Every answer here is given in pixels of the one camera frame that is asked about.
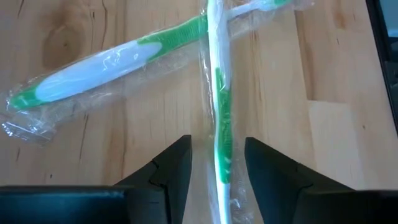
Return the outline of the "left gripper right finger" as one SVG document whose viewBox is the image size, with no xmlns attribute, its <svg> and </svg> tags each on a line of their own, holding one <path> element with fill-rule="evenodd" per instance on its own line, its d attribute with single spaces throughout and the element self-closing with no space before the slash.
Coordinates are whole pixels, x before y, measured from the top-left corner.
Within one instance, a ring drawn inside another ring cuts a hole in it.
<svg viewBox="0 0 398 224">
<path fill-rule="evenodd" d="M 354 190 L 253 137 L 244 155 L 264 224 L 398 224 L 398 190 Z"/>
</svg>

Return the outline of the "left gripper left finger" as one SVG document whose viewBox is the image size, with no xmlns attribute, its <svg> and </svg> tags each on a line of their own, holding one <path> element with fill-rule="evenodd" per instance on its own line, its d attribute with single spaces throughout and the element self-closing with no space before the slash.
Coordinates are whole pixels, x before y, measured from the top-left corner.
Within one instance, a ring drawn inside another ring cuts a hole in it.
<svg viewBox="0 0 398 224">
<path fill-rule="evenodd" d="M 0 187 L 0 224 L 182 224 L 191 173 L 184 135 L 114 185 Z"/>
</svg>

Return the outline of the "green toothbrush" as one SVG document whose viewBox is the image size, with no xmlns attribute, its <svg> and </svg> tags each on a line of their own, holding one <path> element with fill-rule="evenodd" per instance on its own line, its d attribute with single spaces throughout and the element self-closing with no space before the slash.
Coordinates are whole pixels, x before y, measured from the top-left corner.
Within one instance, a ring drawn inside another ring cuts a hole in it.
<svg viewBox="0 0 398 224">
<path fill-rule="evenodd" d="M 81 113 L 128 96 L 180 70 L 200 53 L 220 56 L 227 44 L 316 0 L 207 0 L 202 11 L 166 27 L 37 76 L 0 95 L 0 131 L 43 144 Z"/>
<path fill-rule="evenodd" d="M 215 204 L 214 224 L 253 224 L 243 162 L 235 136 L 233 111 L 233 57 L 229 22 L 233 9 L 226 0 L 204 0 L 206 50 L 201 53 L 210 94 L 210 184 Z"/>
</svg>

